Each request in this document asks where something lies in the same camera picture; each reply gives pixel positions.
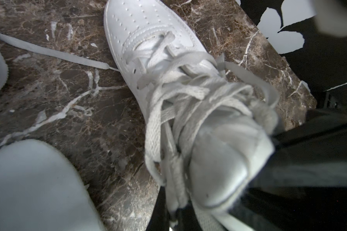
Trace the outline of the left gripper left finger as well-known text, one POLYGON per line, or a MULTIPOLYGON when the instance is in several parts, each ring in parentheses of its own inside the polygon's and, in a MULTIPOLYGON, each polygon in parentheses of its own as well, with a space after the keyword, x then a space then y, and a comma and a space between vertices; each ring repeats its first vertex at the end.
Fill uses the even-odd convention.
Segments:
POLYGON ((169 231, 169 213, 166 207, 165 188, 160 187, 156 204, 154 206, 146 231, 169 231))

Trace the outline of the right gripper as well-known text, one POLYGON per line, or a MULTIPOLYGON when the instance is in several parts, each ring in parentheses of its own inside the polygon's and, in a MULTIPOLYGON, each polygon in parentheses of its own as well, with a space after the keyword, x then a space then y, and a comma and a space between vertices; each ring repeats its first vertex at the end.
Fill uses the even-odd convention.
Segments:
POLYGON ((347 231, 347 110, 314 109, 231 210, 256 231, 347 231))

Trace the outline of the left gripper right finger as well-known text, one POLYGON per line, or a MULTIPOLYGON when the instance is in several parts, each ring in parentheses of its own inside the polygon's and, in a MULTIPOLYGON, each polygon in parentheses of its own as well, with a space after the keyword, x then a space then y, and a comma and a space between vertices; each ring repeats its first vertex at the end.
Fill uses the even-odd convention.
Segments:
POLYGON ((191 203, 188 203, 185 208, 180 208, 176 212, 176 218, 178 221, 177 231, 202 231, 191 203))

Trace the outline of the white sneaker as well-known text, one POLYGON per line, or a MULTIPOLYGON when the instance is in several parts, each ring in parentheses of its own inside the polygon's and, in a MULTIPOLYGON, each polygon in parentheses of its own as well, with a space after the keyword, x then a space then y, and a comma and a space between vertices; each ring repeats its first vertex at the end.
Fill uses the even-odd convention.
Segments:
MULTIPOLYGON (((23 41, 23 40, 14 38, 14 37, 10 37, 10 36, 7 36, 7 35, 1 34, 1 33, 0 33, 0 40, 9 44, 9 45, 12 45, 16 48, 22 49, 22 50, 30 51, 30 52, 37 53, 37 54, 47 55, 50 57, 55 57, 58 59, 62 59, 62 60, 71 62, 71 63, 76 63, 76 64, 90 66, 90 67, 104 69, 104 70, 111 69, 114 71, 119 71, 118 69, 109 66, 107 63, 94 61, 94 60, 82 58, 82 57, 79 57, 79 56, 76 56, 73 54, 44 48, 44 47, 29 43, 29 42, 26 42, 26 41, 23 41)), ((7 82, 8 75, 9 75, 8 66, 7 66, 2 54, 0 53, 0 90, 3 88, 3 86, 7 82)))
POLYGON ((275 147, 279 94, 245 68, 210 55, 161 1, 108 1, 111 54, 143 113, 145 165, 165 193, 171 221, 247 231, 229 214, 275 147))

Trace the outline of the white insole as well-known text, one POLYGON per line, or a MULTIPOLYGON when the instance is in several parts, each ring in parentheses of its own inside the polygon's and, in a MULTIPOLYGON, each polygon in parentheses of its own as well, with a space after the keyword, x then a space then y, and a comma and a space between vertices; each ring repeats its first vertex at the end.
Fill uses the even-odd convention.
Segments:
POLYGON ((0 149, 0 231, 103 231, 78 171, 53 146, 24 140, 0 149))

